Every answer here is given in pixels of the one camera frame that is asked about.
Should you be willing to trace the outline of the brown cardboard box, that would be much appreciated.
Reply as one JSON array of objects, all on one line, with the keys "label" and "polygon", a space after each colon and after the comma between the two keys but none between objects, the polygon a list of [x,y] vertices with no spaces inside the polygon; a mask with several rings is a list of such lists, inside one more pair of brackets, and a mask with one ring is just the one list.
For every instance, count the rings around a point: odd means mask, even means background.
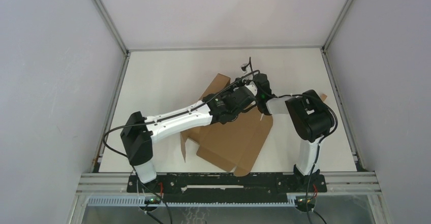
[{"label": "brown cardboard box", "polygon": [[[230,78],[217,74],[202,97],[223,89],[238,88],[229,84]],[[180,133],[181,152],[186,156],[186,141],[198,144],[196,155],[235,176],[251,172],[257,157],[273,126],[273,117],[262,114],[257,106],[247,113],[240,113],[233,122],[199,126]]]}]

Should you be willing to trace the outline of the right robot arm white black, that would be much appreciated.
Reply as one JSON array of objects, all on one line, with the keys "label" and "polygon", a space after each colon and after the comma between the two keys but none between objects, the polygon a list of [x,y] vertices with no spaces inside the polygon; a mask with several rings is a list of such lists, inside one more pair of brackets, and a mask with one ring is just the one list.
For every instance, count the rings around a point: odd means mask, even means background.
[{"label": "right robot arm white black", "polygon": [[270,88],[267,75],[254,73],[234,80],[236,87],[253,85],[255,104],[266,115],[289,115],[295,131],[301,138],[299,157],[294,165],[294,186],[299,191],[308,191],[314,185],[313,174],[317,166],[321,143],[337,128],[334,111],[313,89],[300,94],[275,95]]}]

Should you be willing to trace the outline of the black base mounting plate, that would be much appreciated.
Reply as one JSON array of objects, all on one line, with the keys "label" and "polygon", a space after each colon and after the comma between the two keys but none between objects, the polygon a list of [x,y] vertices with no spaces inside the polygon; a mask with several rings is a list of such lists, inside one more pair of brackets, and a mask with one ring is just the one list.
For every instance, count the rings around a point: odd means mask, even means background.
[{"label": "black base mounting plate", "polygon": [[153,193],[168,203],[191,204],[260,204],[282,203],[288,195],[313,197],[328,191],[321,174],[311,180],[293,173],[249,173],[243,177],[232,173],[160,173],[149,183],[130,175],[128,193]]}]

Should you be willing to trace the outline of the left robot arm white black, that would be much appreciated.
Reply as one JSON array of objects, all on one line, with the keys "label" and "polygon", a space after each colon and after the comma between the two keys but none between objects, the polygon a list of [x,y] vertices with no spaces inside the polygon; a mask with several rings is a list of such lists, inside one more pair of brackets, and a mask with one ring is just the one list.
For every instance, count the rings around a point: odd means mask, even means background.
[{"label": "left robot arm white black", "polygon": [[144,117],[133,113],[120,133],[129,164],[139,185],[147,192],[158,188],[159,179],[151,161],[154,143],[188,129],[235,120],[246,107],[256,102],[258,88],[254,83],[233,90],[227,88],[180,110]]}]

